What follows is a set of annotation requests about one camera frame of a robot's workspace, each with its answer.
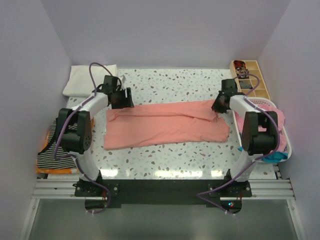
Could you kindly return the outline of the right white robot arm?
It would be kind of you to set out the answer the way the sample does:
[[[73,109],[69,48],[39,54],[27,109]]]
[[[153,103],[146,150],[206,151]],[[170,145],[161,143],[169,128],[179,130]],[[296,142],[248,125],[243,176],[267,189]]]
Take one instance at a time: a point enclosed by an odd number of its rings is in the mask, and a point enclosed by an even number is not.
[[[221,90],[211,108],[220,114],[233,111],[244,120],[238,164],[228,171],[231,179],[222,185],[223,192],[233,197],[241,190],[239,182],[248,181],[256,164],[279,148],[278,115],[275,111],[266,111],[253,104],[244,93],[238,91],[234,79],[221,81]]]

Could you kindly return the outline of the salmon pink t shirt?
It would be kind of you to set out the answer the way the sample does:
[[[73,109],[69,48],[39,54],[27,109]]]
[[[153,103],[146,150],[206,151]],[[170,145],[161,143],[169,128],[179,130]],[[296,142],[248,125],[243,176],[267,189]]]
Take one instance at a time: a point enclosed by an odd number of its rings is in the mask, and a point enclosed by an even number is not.
[[[106,112],[104,149],[187,142],[225,143],[229,126],[212,110],[213,101],[137,105]]]

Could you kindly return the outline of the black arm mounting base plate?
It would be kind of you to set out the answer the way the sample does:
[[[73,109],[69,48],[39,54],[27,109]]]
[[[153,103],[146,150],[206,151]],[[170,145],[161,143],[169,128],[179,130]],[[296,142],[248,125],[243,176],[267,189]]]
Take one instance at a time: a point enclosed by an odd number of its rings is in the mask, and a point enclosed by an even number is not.
[[[248,181],[220,188],[227,180],[216,179],[161,179],[128,180],[100,179],[99,186],[80,179],[72,186],[75,197],[85,198],[85,208],[121,208],[122,205],[222,205],[236,212],[242,198],[252,197]]]

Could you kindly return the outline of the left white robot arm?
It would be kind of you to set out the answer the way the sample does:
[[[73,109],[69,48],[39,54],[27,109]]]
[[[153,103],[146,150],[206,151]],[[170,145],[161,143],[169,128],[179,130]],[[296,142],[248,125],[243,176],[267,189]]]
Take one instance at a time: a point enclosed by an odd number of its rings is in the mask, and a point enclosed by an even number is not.
[[[56,147],[61,147],[66,155],[54,158],[61,160],[72,158],[81,173],[80,179],[87,181],[86,191],[92,196],[99,196],[104,190],[104,184],[97,180],[100,170],[94,163],[91,144],[93,141],[91,120],[108,106],[112,109],[133,108],[132,93],[129,87],[124,87],[126,78],[106,75],[103,83],[91,94],[72,108],[62,108],[56,120]]]

